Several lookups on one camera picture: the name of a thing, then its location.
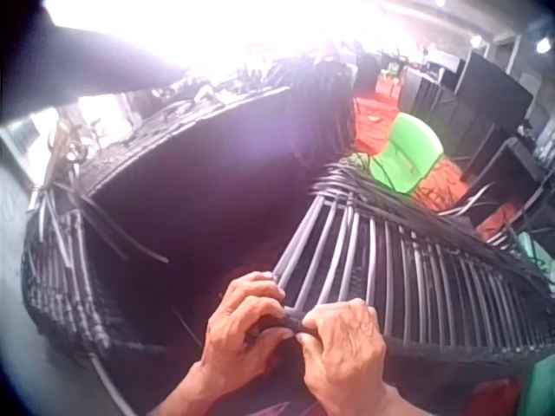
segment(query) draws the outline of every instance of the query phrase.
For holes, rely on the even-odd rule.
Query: gray floor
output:
[[[0,142],[0,356],[10,382],[38,415],[120,415],[92,370],[49,348],[22,304],[20,256],[29,194]]]

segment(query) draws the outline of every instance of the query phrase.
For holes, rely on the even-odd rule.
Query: metal frame rod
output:
[[[368,263],[368,279],[366,282],[366,303],[373,305],[375,302],[375,220],[369,220],[369,263]]]
[[[513,348],[515,347],[515,344],[512,343],[513,340],[511,339],[511,336],[510,336],[511,330],[509,329],[509,323],[507,321],[507,316],[505,315],[505,311],[503,308],[503,301],[499,293],[499,288],[496,283],[496,278],[489,272],[489,270],[483,270],[483,272],[486,273],[486,276],[489,280],[489,286],[492,289],[493,299],[494,299],[493,304],[497,311],[497,315],[499,317],[501,328],[502,328],[501,334],[504,342],[503,345],[505,345],[507,348]]]
[[[274,279],[277,279],[279,276],[283,274],[284,269],[287,266],[287,263],[289,262],[289,259],[291,257],[291,253],[297,246],[297,240],[300,238],[301,233],[303,232],[303,229],[306,226],[306,223],[309,221],[310,214],[312,213],[312,211],[315,209],[317,205],[318,198],[323,198],[323,197],[317,196],[314,198],[314,200],[312,201],[312,204],[310,205],[309,210],[304,215],[303,220],[301,221],[301,224],[299,224],[299,226],[297,227],[297,230],[293,234],[293,237],[291,238],[289,244],[287,244],[287,247],[285,247],[283,254],[277,261],[276,267],[274,267],[274,271],[273,271]]]
[[[441,248],[439,245],[435,246],[438,258],[440,259],[440,271],[443,277],[443,290],[445,291],[445,299],[447,305],[447,325],[449,328],[449,346],[454,347],[457,343],[454,331],[454,311],[453,311],[453,299],[451,297],[451,286],[449,284],[449,276],[447,275],[447,269],[445,267],[445,262],[443,260],[443,254],[441,253]]]
[[[455,259],[453,257],[453,255],[449,256],[449,259],[451,260],[451,264],[453,265],[453,272],[454,272],[454,280],[457,283],[457,292],[459,293],[459,303],[460,303],[460,309],[462,312],[462,334],[463,334],[463,338],[464,338],[464,344],[465,344],[465,348],[469,349],[470,348],[470,334],[469,334],[469,327],[468,327],[468,322],[467,322],[467,307],[465,305],[465,298],[464,295],[462,293],[462,281],[461,278],[459,276],[459,273],[457,272],[457,267],[456,267],[456,263],[455,263]]]
[[[383,326],[383,333],[391,335],[393,327],[393,314],[394,314],[394,293],[393,293],[393,258],[391,246],[391,234],[389,232],[389,224],[384,223],[385,229],[385,257],[386,257],[386,297],[385,297],[385,319]]]
[[[484,283],[483,290],[484,290],[484,294],[486,296],[486,305],[489,308],[489,312],[491,312],[490,316],[491,316],[491,322],[492,322],[493,335],[494,335],[494,338],[495,338],[495,346],[497,348],[503,348],[505,346],[505,343],[503,342],[503,337],[502,337],[502,328],[501,328],[501,324],[500,324],[500,317],[499,317],[498,311],[496,311],[495,307],[494,307],[495,306],[495,298],[494,298],[494,294],[493,294],[493,288],[488,283],[489,278],[484,275],[484,270],[479,267],[477,269],[477,271],[478,271],[478,274],[482,278],[482,282]]]
[[[360,214],[355,212],[355,218],[353,219],[353,226],[350,232],[349,238],[349,248],[347,250],[347,259],[345,261],[345,269],[343,271],[343,279],[341,281],[341,288],[339,289],[339,302],[344,302],[347,300],[347,295],[349,294],[349,284],[350,277],[353,271],[353,261],[355,260],[356,253],[356,240],[358,238],[358,222]]]
[[[404,290],[404,301],[405,301],[405,316],[402,331],[402,341],[403,344],[407,344],[410,341],[410,326],[411,326],[411,304],[410,304],[410,277],[408,276],[408,265],[407,265],[407,247],[403,240],[404,230],[399,225],[399,234],[401,235],[401,258],[402,258],[402,274],[405,283]]]
[[[440,347],[445,347],[445,320],[443,311],[445,310],[445,303],[443,301],[443,288],[441,286],[440,281],[440,272],[437,267],[437,263],[435,262],[434,258],[434,251],[432,250],[432,246],[428,244],[428,253],[430,255],[430,265],[432,267],[432,278],[434,279],[434,286],[435,286],[435,301],[437,307],[437,317],[438,323],[440,327]]]
[[[522,302],[520,301],[520,296],[516,293],[514,288],[510,288],[509,292],[510,292],[510,295],[513,297],[513,304],[516,307],[517,317],[520,318],[519,320],[522,326],[522,332],[524,333],[524,338],[526,340],[526,345],[528,346],[528,348],[530,348],[532,346],[532,337],[530,335],[530,329],[528,328],[529,323],[526,319],[526,315],[522,308]]]
[[[489,313],[487,311],[486,298],[484,297],[484,291],[480,283],[480,277],[476,273],[472,263],[468,263],[468,269],[470,270],[470,275],[474,281],[474,287],[476,288],[476,293],[478,295],[478,303],[480,304],[480,309],[482,311],[482,318],[484,321],[484,326],[486,328],[486,344],[488,347],[493,347],[495,344],[493,342],[493,332],[492,324],[490,321]]]
[[[411,232],[411,237],[413,240],[416,239],[416,234]],[[422,271],[422,255],[420,252],[420,248],[418,247],[418,243],[413,241],[413,249],[415,250],[415,265],[416,265],[416,283],[418,285],[418,311],[419,311],[419,341],[420,343],[426,342],[426,303],[424,301],[425,298],[425,288],[424,288],[424,278],[423,278],[423,271]]]
[[[505,311],[505,319],[506,319],[506,324],[507,324],[507,328],[509,329],[509,335],[511,337],[511,341],[513,342],[513,346],[515,348],[519,348],[519,344],[517,342],[517,337],[514,331],[514,326],[513,326],[513,322],[511,319],[511,312],[509,310],[509,305],[506,301],[506,296],[505,296],[505,292],[503,291],[503,286],[502,283],[500,281],[500,278],[498,276],[496,276],[494,278],[495,284],[497,285],[497,290],[499,292],[499,297],[501,299],[501,304],[503,305],[503,309]]]
[[[514,333],[516,334],[517,337],[517,351],[521,350],[524,348],[524,342],[522,341],[522,334],[520,333],[520,326],[519,326],[519,318],[517,317],[516,314],[516,309],[514,307],[513,304],[513,299],[511,298],[511,294],[508,291],[507,286],[505,286],[505,284],[501,284],[501,297],[505,297],[506,299],[506,305],[508,308],[508,313],[509,313],[509,317],[511,318],[511,324],[514,327]]]
[[[314,257],[310,262],[309,271],[306,273],[306,277],[303,282],[303,287],[298,294],[297,300],[295,301],[295,309],[301,310],[306,303],[306,299],[309,295],[310,288],[312,287],[312,282],[314,281],[314,276],[316,275],[318,266],[320,265],[320,260],[322,258],[323,249],[328,241],[328,235],[330,234],[331,225],[336,216],[337,212],[337,201],[334,201],[333,205],[330,207],[330,212],[328,213],[328,218],[323,226],[322,235],[318,240],[318,245],[316,251],[314,252]]]
[[[281,289],[285,289],[285,287],[287,286],[287,283],[289,282],[293,274],[293,270],[295,269],[295,267],[297,267],[298,259],[301,257],[301,254],[303,254],[304,246],[308,242],[310,234],[312,233],[312,230],[314,228],[314,224],[318,219],[318,214],[322,210],[323,197],[317,197],[315,199],[315,202],[316,205],[314,207],[314,210],[312,210],[312,212],[310,213],[309,219],[304,225],[303,232],[299,236],[297,244],[291,252],[291,258],[285,266],[283,275],[277,275],[277,278],[279,279],[277,282],[277,286],[279,286]]]
[[[343,211],[343,219],[341,221],[341,228],[339,229],[339,235],[337,236],[336,248],[334,249],[333,257],[331,258],[330,269],[328,270],[328,275],[323,283],[322,292],[318,298],[317,304],[326,303],[328,301],[328,296],[330,295],[331,286],[333,285],[334,277],[336,276],[337,265],[339,264],[339,258],[343,251],[343,242],[345,240],[345,234],[347,233],[347,223],[348,223],[348,211]]]
[[[470,309],[472,311],[472,318],[474,320],[474,335],[476,337],[476,345],[481,347],[482,340],[480,334],[480,318],[478,317],[478,310],[476,308],[476,302],[474,301],[472,284],[470,283],[470,279],[468,278],[467,268],[465,266],[465,262],[459,258],[460,267],[462,268],[462,274],[465,279],[465,284],[467,286],[467,293],[468,293],[468,300],[470,301]]]

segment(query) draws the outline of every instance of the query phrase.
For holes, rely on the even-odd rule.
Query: finger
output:
[[[227,286],[227,290],[223,296],[223,301],[229,299],[230,295],[241,285],[245,283],[251,282],[263,282],[263,281],[271,281],[271,273],[269,271],[260,272],[260,271],[253,271],[248,275],[244,275],[237,279],[232,280],[229,285]]]
[[[374,326],[374,330],[376,330],[377,332],[381,332],[380,331],[380,323],[378,321],[378,313],[371,306],[368,306],[368,313],[369,313],[369,316],[370,316],[370,321],[372,322],[372,325]]]
[[[225,301],[227,308],[236,309],[248,296],[271,297],[283,301],[285,292],[272,281],[241,283]]]
[[[249,356],[257,362],[266,363],[279,343],[281,341],[288,340],[293,336],[295,336],[295,334],[289,328],[266,329],[257,338],[251,351],[249,351]]]
[[[318,321],[322,321],[325,315],[335,315],[343,309],[350,308],[347,302],[326,303],[317,305],[303,319],[303,326],[310,329],[317,329]]]
[[[232,312],[232,319],[235,321],[238,331],[245,333],[265,315],[282,319],[285,316],[285,309],[276,299],[248,296]]]
[[[244,275],[238,279],[235,279],[234,282],[237,283],[247,283],[247,282],[258,282],[261,280],[271,280],[271,272],[270,271],[253,271],[248,275]]]
[[[300,333],[297,334],[297,341],[303,348],[303,357],[306,364],[312,363],[317,357],[322,355],[322,343],[314,336]]]
[[[356,308],[356,309],[367,308],[368,307],[366,302],[364,300],[362,300],[360,297],[357,297],[356,299],[351,299],[349,301],[349,305],[353,308]]]

